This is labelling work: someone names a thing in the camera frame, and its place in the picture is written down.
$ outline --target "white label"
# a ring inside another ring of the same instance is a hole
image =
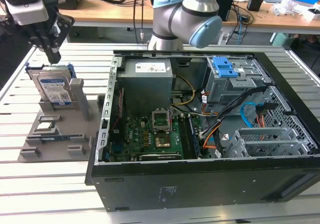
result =
[[[166,73],[165,63],[136,63],[136,73]]]
[[[229,140],[229,134],[223,134],[223,137],[221,138],[221,140]]]
[[[40,138],[43,141],[54,141],[54,138]]]
[[[207,101],[207,96],[202,95],[202,103],[207,103],[206,101]]]
[[[237,73],[240,73],[240,72],[244,73],[245,72],[243,68],[234,68],[234,71]]]
[[[64,90],[65,82],[63,79],[41,79],[40,84],[51,103],[57,105],[71,104],[71,98]]]
[[[217,158],[221,158],[221,153],[217,149],[215,150],[214,154],[216,155]]]

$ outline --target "yellow wire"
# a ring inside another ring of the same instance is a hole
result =
[[[194,100],[195,96],[196,96],[196,94],[195,94],[195,93],[196,93],[195,89],[194,89],[193,86],[189,83],[189,81],[186,80],[185,78],[183,78],[181,75],[176,75],[176,76],[179,77],[179,78],[181,78],[181,79],[183,79],[183,80],[190,86],[190,88],[192,89],[192,97],[191,97],[190,100],[188,100],[188,101],[186,101],[186,102],[183,102],[183,103],[173,103],[173,105],[179,106],[179,105],[186,105],[186,104],[191,103],[191,102]]]

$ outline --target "gray 3d printed holder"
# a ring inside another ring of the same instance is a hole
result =
[[[88,101],[84,81],[73,78],[70,90],[76,101],[65,109],[40,101],[41,110],[20,151],[20,162],[88,160],[101,121],[100,101]]]

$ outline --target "processor chip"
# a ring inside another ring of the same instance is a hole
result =
[[[170,144],[170,135],[156,135],[155,136],[155,147],[156,148],[169,148]]]

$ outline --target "sticker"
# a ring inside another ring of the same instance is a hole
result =
[[[234,68],[234,71],[237,72],[237,73],[244,73],[244,69],[243,68]]]
[[[228,133],[223,134],[221,140],[229,140],[229,134]]]
[[[177,192],[177,186],[161,187],[158,195],[158,201],[165,203],[173,199],[174,194]]]
[[[202,103],[207,103],[206,101],[207,101],[207,96],[202,95]]]
[[[54,138],[40,138],[40,140],[43,140],[43,141],[54,141],[55,139]]]
[[[215,150],[214,154],[216,155],[217,158],[221,158],[221,153],[217,149]]]
[[[63,79],[42,79],[40,84],[51,103],[56,105],[71,104],[71,98],[64,90],[65,82]]]
[[[136,73],[166,73],[165,63],[136,63]]]

